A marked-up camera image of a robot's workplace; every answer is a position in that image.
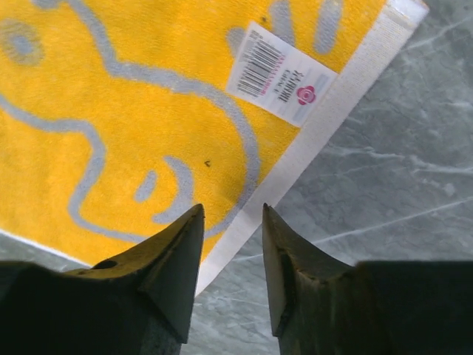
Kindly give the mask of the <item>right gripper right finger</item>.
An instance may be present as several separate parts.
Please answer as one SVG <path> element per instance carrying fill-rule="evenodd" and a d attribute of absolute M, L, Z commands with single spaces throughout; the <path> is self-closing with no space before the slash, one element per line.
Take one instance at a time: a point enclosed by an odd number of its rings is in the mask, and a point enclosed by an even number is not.
<path fill-rule="evenodd" d="M 349 266 L 262 210 L 270 323 L 282 354 L 470 354 L 472 263 Z"/>

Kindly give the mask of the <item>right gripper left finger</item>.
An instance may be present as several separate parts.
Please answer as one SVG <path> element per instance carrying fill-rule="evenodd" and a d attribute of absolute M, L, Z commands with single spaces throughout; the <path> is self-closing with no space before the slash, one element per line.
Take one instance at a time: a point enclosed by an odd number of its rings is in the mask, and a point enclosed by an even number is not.
<path fill-rule="evenodd" d="M 3 354 L 178 354 L 188 340 L 204 234 L 197 204 L 90 269 L 1 263 Z"/>

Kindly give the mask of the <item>yellow grey patterned towel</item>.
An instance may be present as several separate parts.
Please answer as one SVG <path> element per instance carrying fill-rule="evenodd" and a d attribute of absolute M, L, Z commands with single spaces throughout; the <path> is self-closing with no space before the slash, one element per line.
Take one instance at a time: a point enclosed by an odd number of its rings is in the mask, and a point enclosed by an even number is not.
<path fill-rule="evenodd" d="M 428 11 L 423 1 L 3 1 L 1 231 L 94 265 L 201 203 L 204 290 Z M 301 127 L 226 92 L 252 21 L 337 73 Z"/>

